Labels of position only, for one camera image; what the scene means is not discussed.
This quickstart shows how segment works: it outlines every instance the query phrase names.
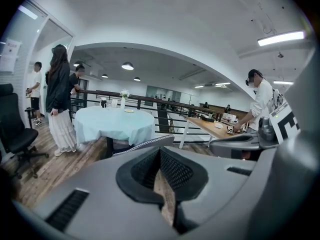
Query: black shorts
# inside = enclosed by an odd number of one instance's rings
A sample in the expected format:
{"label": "black shorts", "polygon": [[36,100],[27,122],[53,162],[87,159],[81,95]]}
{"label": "black shorts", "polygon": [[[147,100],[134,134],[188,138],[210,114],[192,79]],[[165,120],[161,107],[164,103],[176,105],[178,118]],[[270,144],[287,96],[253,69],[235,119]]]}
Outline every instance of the black shorts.
{"label": "black shorts", "polygon": [[31,97],[31,108],[33,108],[35,111],[39,110],[39,98]]}

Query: white t-shirt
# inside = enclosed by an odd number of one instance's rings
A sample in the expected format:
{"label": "white t-shirt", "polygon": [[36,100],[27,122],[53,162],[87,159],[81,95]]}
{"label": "white t-shirt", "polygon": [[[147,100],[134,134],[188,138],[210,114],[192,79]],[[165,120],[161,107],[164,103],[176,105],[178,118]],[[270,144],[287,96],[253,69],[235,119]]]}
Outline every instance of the white t-shirt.
{"label": "white t-shirt", "polygon": [[250,110],[253,119],[250,120],[249,127],[258,131],[259,119],[261,117],[268,117],[271,111],[269,111],[270,103],[272,102],[273,91],[272,86],[267,80],[262,80],[258,86],[258,91],[255,95],[255,101],[251,103]]}
{"label": "white t-shirt", "polygon": [[39,98],[40,97],[40,88],[41,88],[41,79],[42,79],[42,75],[41,72],[34,72],[33,73],[33,79],[32,79],[32,86],[35,86],[36,83],[39,83],[39,86],[35,89],[32,90],[31,92],[31,97],[33,98]]}

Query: long black hair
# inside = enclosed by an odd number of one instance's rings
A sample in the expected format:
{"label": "long black hair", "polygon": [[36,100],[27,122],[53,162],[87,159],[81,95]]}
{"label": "long black hair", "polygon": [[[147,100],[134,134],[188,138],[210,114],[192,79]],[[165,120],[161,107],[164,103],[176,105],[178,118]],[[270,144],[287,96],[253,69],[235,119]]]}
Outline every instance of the long black hair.
{"label": "long black hair", "polygon": [[61,68],[63,63],[69,63],[68,62],[68,55],[67,55],[67,49],[62,44],[58,44],[56,47],[52,48],[52,59],[50,61],[50,71],[48,75],[48,79],[53,76],[53,74]]}

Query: white lace skirt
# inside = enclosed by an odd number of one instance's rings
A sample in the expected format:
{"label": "white lace skirt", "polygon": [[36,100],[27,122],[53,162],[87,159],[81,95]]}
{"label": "white lace skirt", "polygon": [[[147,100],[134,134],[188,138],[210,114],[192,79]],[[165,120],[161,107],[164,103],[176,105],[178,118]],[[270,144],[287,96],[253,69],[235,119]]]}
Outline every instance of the white lace skirt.
{"label": "white lace skirt", "polygon": [[69,110],[58,115],[48,114],[49,129],[55,144],[61,152],[75,152],[77,148],[76,131],[69,117]]}

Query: black jacket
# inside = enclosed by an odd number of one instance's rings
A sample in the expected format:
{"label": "black jacket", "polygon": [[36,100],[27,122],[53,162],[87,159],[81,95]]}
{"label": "black jacket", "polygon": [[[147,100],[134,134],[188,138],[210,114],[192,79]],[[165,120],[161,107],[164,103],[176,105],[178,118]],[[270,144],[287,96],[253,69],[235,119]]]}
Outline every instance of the black jacket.
{"label": "black jacket", "polygon": [[50,113],[52,109],[59,113],[68,109],[68,85],[70,66],[64,62],[62,66],[48,79],[48,72],[45,74],[47,86],[45,110]]}

